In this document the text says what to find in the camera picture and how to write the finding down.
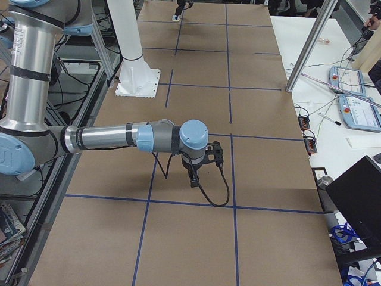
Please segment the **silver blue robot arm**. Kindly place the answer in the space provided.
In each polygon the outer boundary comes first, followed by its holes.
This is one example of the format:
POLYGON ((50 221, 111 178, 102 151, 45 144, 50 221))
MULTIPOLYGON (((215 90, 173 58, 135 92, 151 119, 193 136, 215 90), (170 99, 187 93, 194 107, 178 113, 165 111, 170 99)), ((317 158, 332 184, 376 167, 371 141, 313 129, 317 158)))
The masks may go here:
POLYGON ((91 1, 11 1, 9 11, 15 28, 7 112, 1 119, 1 173, 19 175, 84 150, 136 147, 181 155, 190 184, 199 186, 198 169, 208 158, 208 129, 199 120, 82 128, 45 123, 56 37, 92 33, 91 1))

